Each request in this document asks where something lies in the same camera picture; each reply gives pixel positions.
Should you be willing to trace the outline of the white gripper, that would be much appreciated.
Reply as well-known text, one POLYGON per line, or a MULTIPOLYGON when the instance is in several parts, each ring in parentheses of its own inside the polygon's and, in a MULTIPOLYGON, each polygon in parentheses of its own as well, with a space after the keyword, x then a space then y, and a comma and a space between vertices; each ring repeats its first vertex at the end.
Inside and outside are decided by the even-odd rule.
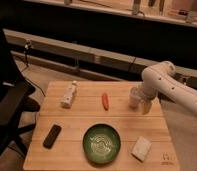
POLYGON ((137 89, 137 97, 138 100, 141 101, 141 111, 142 114, 147 114, 152 106, 152 100, 156 97, 156 90, 145 86, 144 84, 140 84, 137 89))

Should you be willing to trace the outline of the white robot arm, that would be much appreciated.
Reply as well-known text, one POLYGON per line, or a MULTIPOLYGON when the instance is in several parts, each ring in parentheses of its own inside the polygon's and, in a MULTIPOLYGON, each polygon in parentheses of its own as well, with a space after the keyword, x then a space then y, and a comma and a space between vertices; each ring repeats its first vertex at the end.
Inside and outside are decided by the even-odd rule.
POLYGON ((146 67, 141 73, 140 97, 153 100, 160 92, 197 117, 197 90, 176 81, 174 75, 175 66, 170 61, 146 67))

